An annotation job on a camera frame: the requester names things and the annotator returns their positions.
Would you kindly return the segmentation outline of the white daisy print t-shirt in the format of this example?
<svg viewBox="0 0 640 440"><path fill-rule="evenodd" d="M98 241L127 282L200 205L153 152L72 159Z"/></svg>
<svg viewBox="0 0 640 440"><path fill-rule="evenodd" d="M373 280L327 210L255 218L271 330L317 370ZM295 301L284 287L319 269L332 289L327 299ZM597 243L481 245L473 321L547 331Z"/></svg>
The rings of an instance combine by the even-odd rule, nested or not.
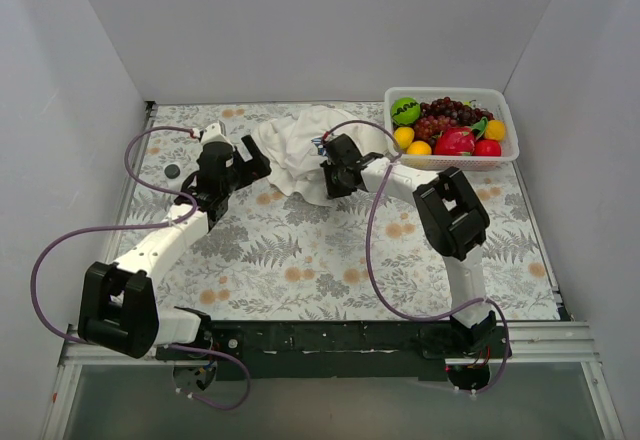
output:
<svg viewBox="0 0 640 440"><path fill-rule="evenodd" d="M333 205L321 168L326 160L321 138L333 127L338 128L336 134L348 135L362 154L387 152L386 135L381 130L360 123L341 109L308 107L263 122L252 131L257 147L270 162L269 183L287 196L300 194L312 205Z"/></svg>

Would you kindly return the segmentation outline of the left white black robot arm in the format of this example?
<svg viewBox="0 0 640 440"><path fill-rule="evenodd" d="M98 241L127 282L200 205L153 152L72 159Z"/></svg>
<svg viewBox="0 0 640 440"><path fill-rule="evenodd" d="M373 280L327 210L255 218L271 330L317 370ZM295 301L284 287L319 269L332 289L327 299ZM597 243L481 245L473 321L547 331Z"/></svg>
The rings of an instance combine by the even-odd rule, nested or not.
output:
<svg viewBox="0 0 640 440"><path fill-rule="evenodd" d="M270 175L270 162L254 139L246 135L242 142L247 159L215 128L202 133L198 168L184 181L162 227L112 263L88 268L78 320L82 340L132 358L169 344L178 344L193 360L211 352L213 337L201 327L204 314L181 307L159 309L156 290L226 214L231 195Z"/></svg>

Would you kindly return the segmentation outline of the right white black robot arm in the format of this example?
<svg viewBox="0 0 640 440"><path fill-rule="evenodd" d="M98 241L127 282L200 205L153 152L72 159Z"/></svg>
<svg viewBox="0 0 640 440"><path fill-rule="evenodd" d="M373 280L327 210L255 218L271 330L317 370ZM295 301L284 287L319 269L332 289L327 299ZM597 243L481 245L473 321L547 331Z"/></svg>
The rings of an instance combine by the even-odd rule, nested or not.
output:
<svg viewBox="0 0 640 440"><path fill-rule="evenodd" d="M346 134L321 138L326 160L321 164L328 197L342 198L356 191L372 193L374 200L365 235L365 260L378 300L397 317L413 322L447 319L454 349L475 357L489 344L496 314L486 297L482 248L490 219L464 173L455 167L428 172L398 163L380 153L362 154ZM417 209L424 236L441 255L449 282L450 310L434 316L401 312L384 297L372 264L372 234L376 211L383 196Z"/></svg>

